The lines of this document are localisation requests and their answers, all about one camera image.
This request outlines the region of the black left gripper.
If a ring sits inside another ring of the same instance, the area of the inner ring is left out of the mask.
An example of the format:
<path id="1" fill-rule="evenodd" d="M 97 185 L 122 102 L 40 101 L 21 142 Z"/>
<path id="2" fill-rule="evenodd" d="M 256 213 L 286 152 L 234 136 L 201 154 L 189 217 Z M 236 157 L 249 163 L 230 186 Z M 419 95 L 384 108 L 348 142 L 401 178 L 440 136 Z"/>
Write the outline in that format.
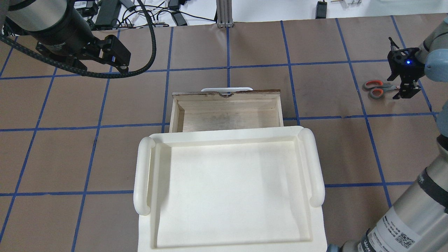
<path id="1" fill-rule="evenodd" d="M 49 46 L 40 42 L 35 49 L 43 56 L 80 70 L 88 70 L 82 61 L 90 60 L 108 64 L 122 74 L 129 71 L 131 53 L 115 35 L 108 35 L 104 40 L 94 38 L 77 50 L 70 49 L 67 43 Z"/>

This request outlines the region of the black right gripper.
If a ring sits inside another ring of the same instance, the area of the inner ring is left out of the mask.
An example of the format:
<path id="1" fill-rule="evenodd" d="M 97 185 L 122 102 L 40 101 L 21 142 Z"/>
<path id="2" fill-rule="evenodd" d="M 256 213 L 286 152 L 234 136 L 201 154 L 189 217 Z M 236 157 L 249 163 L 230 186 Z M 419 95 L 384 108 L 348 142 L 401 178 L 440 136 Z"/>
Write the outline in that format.
<path id="1" fill-rule="evenodd" d="M 390 51 L 387 60 L 390 66 L 391 75 L 387 81 L 393 81 L 400 77 L 399 91 L 393 99 L 410 99 L 421 91 L 421 86 L 417 84 L 421 78 L 421 62 L 417 60 L 416 53 L 420 48 L 402 48 L 388 37 L 390 41 Z"/>

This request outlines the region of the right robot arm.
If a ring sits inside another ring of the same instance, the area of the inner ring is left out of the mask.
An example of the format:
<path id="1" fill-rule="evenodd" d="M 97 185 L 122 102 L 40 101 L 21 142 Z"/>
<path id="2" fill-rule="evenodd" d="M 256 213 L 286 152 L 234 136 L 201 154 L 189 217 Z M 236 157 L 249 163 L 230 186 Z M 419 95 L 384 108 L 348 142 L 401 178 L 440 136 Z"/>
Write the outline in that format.
<path id="1" fill-rule="evenodd" d="M 399 48 L 390 39 L 387 60 L 391 75 L 400 78 L 394 99 L 410 99 L 421 91 L 419 78 L 447 82 L 447 18 L 418 46 Z M 328 252 L 436 252 L 447 244 L 448 133 L 447 104 L 438 114 L 436 124 L 439 155 L 421 171 L 413 184 L 359 240 L 349 240 L 338 247 L 330 244 Z"/>

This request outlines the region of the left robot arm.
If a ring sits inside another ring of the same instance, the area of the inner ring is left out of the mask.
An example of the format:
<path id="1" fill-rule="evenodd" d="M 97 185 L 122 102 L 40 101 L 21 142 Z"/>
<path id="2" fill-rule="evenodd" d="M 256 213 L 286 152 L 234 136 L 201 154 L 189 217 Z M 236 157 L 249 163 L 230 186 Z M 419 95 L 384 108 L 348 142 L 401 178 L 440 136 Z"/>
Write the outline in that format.
<path id="1" fill-rule="evenodd" d="M 1 22 L 13 21 L 38 41 L 36 50 L 71 72 L 87 71 L 83 61 L 94 61 L 129 71 L 130 51 L 115 35 L 95 37 L 74 7 L 73 0 L 2 0 Z"/>

